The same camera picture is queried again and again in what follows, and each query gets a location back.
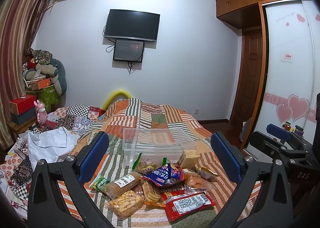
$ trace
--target nutrition label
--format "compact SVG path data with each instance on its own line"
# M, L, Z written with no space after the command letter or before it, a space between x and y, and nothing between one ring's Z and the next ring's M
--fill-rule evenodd
M173 202L179 214L184 214L200 208L203 205L210 205L210 200L205 196L205 194L198 194L183 198Z
M124 187L125 185L131 183L133 180L135 180L134 176L126 175L123 178L115 181L115 184L117 184L120 187Z

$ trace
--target television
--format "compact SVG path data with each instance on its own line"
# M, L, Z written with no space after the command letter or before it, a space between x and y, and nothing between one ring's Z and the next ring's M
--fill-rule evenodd
M143 50L143 41L117 39L113 52L113 60L141 63Z
M157 41L160 14L110 9L104 37Z

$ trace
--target pink bear toy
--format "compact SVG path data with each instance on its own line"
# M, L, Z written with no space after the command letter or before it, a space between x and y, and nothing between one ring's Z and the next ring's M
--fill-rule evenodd
M47 121L47 112L45 111L45 105L43 102L37 100L33 102L37 108L37 119L40 125L40 128L44 128L44 124Z

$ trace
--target transparent plastic box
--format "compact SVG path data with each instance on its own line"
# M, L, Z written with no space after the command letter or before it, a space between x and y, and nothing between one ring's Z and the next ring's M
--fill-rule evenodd
M181 128L123 130L124 164L132 166L140 153L152 159L176 163L184 150L196 150L196 142Z

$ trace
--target blue snack bag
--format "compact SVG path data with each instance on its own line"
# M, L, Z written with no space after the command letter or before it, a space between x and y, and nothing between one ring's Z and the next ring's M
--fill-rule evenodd
M183 171L180 166L167 163L143 177L143 179L150 180L157 186L164 186L171 178L183 180Z

